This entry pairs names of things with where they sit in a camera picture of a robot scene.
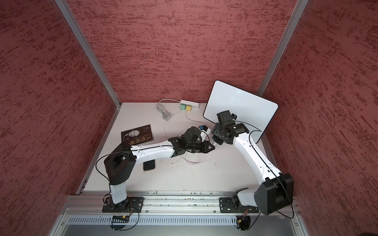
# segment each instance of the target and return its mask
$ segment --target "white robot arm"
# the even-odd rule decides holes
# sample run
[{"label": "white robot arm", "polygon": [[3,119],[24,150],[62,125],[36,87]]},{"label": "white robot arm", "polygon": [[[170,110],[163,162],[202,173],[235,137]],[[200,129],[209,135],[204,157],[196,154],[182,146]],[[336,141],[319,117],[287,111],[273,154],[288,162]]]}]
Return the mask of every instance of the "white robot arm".
[{"label": "white robot arm", "polygon": [[[258,146],[250,140],[250,132],[242,123],[236,124],[229,111],[217,114],[219,123],[211,131],[212,140],[219,145],[224,142],[234,145],[245,157],[255,173],[260,187],[254,191],[249,189],[237,193],[237,199],[241,206],[258,207],[260,211],[268,215],[293,201],[294,181],[290,174],[282,174],[268,158],[261,152]],[[203,126],[203,132],[209,133],[209,129]],[[184,154],[208,153],[215,149],[209,142],[204,141],[201,130],[196,127],[188,129],[181,137],[170,138],[165,142],[151,145],[128,146],[121,143],[114,151],[121,154],[109,155],[105,161],[106,172],[109,176],[112,201],[118,204],[127,199],[126,180],[135,165],[157,158],[169,158]]]}]

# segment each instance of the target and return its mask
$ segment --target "whiteboard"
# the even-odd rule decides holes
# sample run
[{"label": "whiteboard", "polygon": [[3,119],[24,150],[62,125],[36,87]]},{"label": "whiteboard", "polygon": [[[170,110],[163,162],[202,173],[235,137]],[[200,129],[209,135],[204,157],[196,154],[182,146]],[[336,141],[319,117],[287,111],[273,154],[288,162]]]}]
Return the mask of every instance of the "whiteboard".
[{"label": "whiteboard", "polygon": [[[251,134],[252,140],[258,142],[277,109],[278,104],[275,102],[217,80],[203,117],[213,123],[218,123],[217,114],[229,110],[231,114],[237,115],[236,120],[249,123],[262,131]],[[245,124],[245,126],[250,132],[256,130],[250,125]]]}]

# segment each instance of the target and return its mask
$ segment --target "book cover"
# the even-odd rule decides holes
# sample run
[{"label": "book cover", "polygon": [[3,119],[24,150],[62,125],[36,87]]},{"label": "book cover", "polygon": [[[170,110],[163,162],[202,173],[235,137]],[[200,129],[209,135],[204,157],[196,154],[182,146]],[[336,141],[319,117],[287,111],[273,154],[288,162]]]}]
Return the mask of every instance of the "book cover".
[{"label": "book cover", "polygon": [[121,132],[122,142],[130,145],[140,145],[153,141],[151,125],[145,125]]}]

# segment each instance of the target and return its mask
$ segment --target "wire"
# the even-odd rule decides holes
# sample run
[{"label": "wire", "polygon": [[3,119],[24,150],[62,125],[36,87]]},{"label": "wire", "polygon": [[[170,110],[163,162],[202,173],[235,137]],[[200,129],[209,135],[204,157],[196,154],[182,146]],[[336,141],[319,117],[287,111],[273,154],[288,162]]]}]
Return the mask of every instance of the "wire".
[{"label": "wire", "polygon": [[245,231],[247,231],[247,230],[249,230],[250,228],[252,228],[252,226],[256,223],[257,219],[259,218],[260,214],[261,214],[261,211],[260,211],[260,213],[257,215],[255,221],[254,221],[254,222],[251,224],[251,226],[250,226],[248,229],[246,229]]},{"label": "wire", "polygon": [[207,125],[208,128],[210,129],[210,126],[209,126],[208,124],[206,124],[205,122],[197,121],[197,120],[191,120],[191,119],[188,118],[187,114],[188,114],[188,111],[186,111],[186,113],[185,113],[185,117],[186,117],[188,120],[190,120],[190,121],[194,121],[194,122],[197,122],[197,123],[201,123],[201,124],[205,124],[205,125]]},{"label": "wire", "polygon": [[[171,118],[175,115],[175,114],[178,114],[178,113],[180,113],[181,111],[179,111],[179,112],[177,112],[177,113],[173,113],[172,114],[172,116],[171,116]],[[169,122],[169,120],[164,124],[164,126],[163,126],[163,129],[164,129],[164,133],[166,134],[166,140],[168,139],[168,134],[167,134],[167,132],[165,131],[165,126],[168,124],[168,122]]]},{"label": "wire", "polygon": [[241,123],[244,123],[244,124],[250,125],[250,126],[254,127],[255,129],[257,129],[256,131],[260,131],[260,132],[261,132],[261,130],[260,130],[259,128],[257,128],[256,126],[253,126],[253,125],[251,125],[251,124],[248,124],[247,122],[243,122],[243,121],[239,121],[239,120],[236,120],[236,122],[241,122]]},{"label": "wire", "polygon": [[[139,218],[140,218],[140,215],[139,215],[139,211],[138,211],[138,209],[137,208],[135,208],[135,207],[127,207],[127,208],[125,208],[125,210],[126,209],[130,209],[130,208],[132,208],[132,209],[135,209],[136,210],[136,212],[138,213],[138,220],[136,221],[136,223],[135,223],[135,225],[133,226],[133,227],[131,227],[131,228],[128,228],[128,229],[125,229],[125,230],[118,230],[118,231],[126,231],[126,230],[131,230],[132,228],[134,228],[135,226],[136,226],[136,224],[139,222]],[[110,221],[111,223],[112,223],[112,225],[110,225],[110,228],[111,229],[113,229],[114,230],[114,228],[113,228],[113,219]]]},{"label": "wire", "polygon": [[206,136],[208,137],[208,140],[210,142],[210,138],[209,138],[208,134],[205,131],[203,131],[203,130],[201,130],[201,132],[204,132],[206,134]]},{"label": "wire", "polygon": [[104,202],[104,204],[106,203],[105,202],[105,197],[108,196],[108,195],[110,196],[110,193],[105,194],[105,196],[102,198],[102,201]]},{"label": "wire", "polygon": [[190,160],[187,160],[185,157],[182,157],[189,165],[195,165],[195,164],[199,164],[199,163],[202,163],[202,162],[204,162],[204,161],[206,161],[208,158],[209,158],[209,156],[211,155],[211,152],[210,152],[210,154],[203,160],[203,161],[201,161],[200,162],[200,159],[201,159],[201,157],[200,157],[200,159],[197,161],[197,162],[193,162],[193,161],[190,161]]},{"label": "wire", "polygon": [[173,164],[176,164],[177,162],[179,162],[182,158],[183,158],[182,155],[180,155],[180,159],[179,159],[178,161],[176,161],[175,163],[171,163],[171,164],[165,162],[163,158],[160,158],[160,159],[161,159],[165,164],[167,164],[167,165],[173,165]]},{"label": "wire", "polygon": [[238,216],[238,217],[236,217],[236,218],[239,218],[239,217],[242,217],[242,216],[243,216],[243,219],[242,219],[242,221],[243,221],[244,218],[247,216],[247,214],[248,214],[248,207],[247,207],[247,210],[245,210],[245,212],[244,212],[242,215],[240,215],[240,216]]},{"label": "wire", "polygon": [[[107,180],[109,181],[108,177],[106,177],[105,175],[103,175],[103,174],[97,169],[97,163],[98,163],[102,158],[104,158],[104,157],[106,157],[106,156],[109,156],[109,155],[112,155],[112,154],[116,154],[116,153],[126,153],[126,152],[128,152],[128,151],[142,151],[142,150],[146,150],[146,149],[150,149],[150,148],[156,148],[156,147],[157,147],[157,146],[155,146],[155,147],[148,147],[148,148],[141,148],[141,149],[137,149],[137,150],[118,151],[118,152],[115,152],[115,153],[109,153],[109,154],[106,154],[106,155],[102,156],[100,159],[97,160],[97,162],[96,162],[96,164],[95,164],[96,170],[97,170],[97,172],[100,173],[103,177],[105,177],[105,179],[107,179]],[[172,148],[177,148],[177,149],[181,149],[181,150],[186,151],[186,150],[183,149],[183,148],[174,147],[174,146],[171,146],[171,145],[159,145],[159,147],[172,147]]]},{"label": "wire", "polygon": [[171,101],[175,101],[175,102],[180,102],[180,101],[177,101],[177,100],[174,100],[174,99],[169,99],[169,98],[167,98],[167,99],[163,99],[163,100],[161,100],[161,101],[158,102],[158,104],[156,105],[156,110],[157,110],[158,112],[161,113],[161,116],[163,117],[163,119],[166,120],[166,121],[169,121],[169,120],[172,118],[173,115],[171,115],[171,113],[169,113],[168,111],[164,110],[164,108],[160,105],[160,103],[161,103],[162,101],[164,101],[164,100],[171,100]]},{"label": "wire", "polygon": [[129,216],[131,216],[131,214],[134,212],[134,207],[133,207],[133,204],[130,202],[130,205],[131,205],[131,213],[130,213],[130,211],[129,211],[129,213],[130,213],[130,215]]},{"label": "wire", "polygon": [[234,196],[227,198],[226,200],[223,200],[223,202],[220,204],[221,207],[223,207],[223,204],[227,202],[228,200],[232,199]]},{"label": "wire", "polygon": [[283,216],[286,217],[286,218],[292,219],[292,218],[294,218],[295,213],[294,213],[293,204],[292,204],[291,201],[290,201],[290,196],[289,196],[289,194],[286,192],[286,189],[285,189],[284,185],[281,183],[281,181],[280,181],[280,179],[277,177],[277,175],[273,172],[273,170],[270,168],[270,166],[268,166],[268,165],[265,163],[265,161],[261,158],[260,154],[256,151],[255,147],[253,147],[252,142],[251,142],[251,133],[250,133],[249,136],[248,136],[249,143],[251,144],[251,147],[252,147],[253,150],[256,152],[256,154],[260,157],[260,159],[264,162],[264,164],[268,167],[268,169],[271,170],[272,174],[276,177],[276,179],[278,180],[278,182],[280,182],[280,184],[281,184],[281,186],[282,186],[282,188],[283,188],[283,190],[285,191],[285,194],[286,194],[286,196],[287,196],[287,201],[290,203],[291,210],[292,210],[292,212],[293,212],[293,216],[287,216],[287,215],[282,214],[282,213],[279,212],[279,211],[277,211],[277,212],[280,213],[281,215],[283,215]]},{"label": "wire", "polygon": [[[115,153],[125,153],[125,152],[128,152],[128,151],[118,151],[118,152],[115,152]],[[104,157],[106,157],[106,156],[109,156],[109,155],[111,155],[111,154],[115,154],[115,153],[109,153],[109,154],[106,154],[105,156],[102,156],[100,159],[98,159],[98,160],[96,161],[96,164],[95,164],[95,167],[96,167],[97,172],[100,173],[103,177],[105,177],[105,179],[107,179],[108,181],[109,181],[108,177],[106,177],[105,175],[103,175],[103,174],[97,169],[97,163],[98,163],[102,158],[104,158]]]}]

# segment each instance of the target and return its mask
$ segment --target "white table surface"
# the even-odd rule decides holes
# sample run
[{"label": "white table surface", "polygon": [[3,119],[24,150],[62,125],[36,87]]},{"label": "white table surface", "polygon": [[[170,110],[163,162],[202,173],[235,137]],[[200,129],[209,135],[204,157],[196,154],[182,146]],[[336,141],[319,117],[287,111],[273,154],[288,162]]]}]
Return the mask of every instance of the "white table surface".
[{"label": "white table surface", "polygon": [[[162,106],[170,113],[180,111],[180,103],[162,103]],[[203,117],[206,103],[201,103],[199,109],[187,113],[187,117],[208,124],[210,128],[214,123]],[[148,144],[158,143],[168,138],[183,134],[191,126],[199,126],[200,123],[188,120],[185,112],[175,114],[167,123],[161,114],[155,109],[156,103],[123,103],[121,110],[114,122],[105,145],[99,156],[102,157],[111,153],[121,142],[121,132],[143,125],[151,125],[154,141]],[[259,148],[265,153],[262,142],[258,143]],[[208,154],[188,153],[186,159],[198,161],[199,164],[189,165],[180,157],[165,158],[166,163],[157,159],[156,168],[150,171],[143,171],[143,165],[134,166],[134,169],[126,181],[128,191],[235,191],[240,188],[257,189],[258,183],[251,167],[245,158],[233,146],[224,143],[215,145],[215,150]],[[103,161],[99,161],[97,168],[107,176]],[[83,191],[107,191],[109,190],[108,180],[100,175],[94,168]]]}]

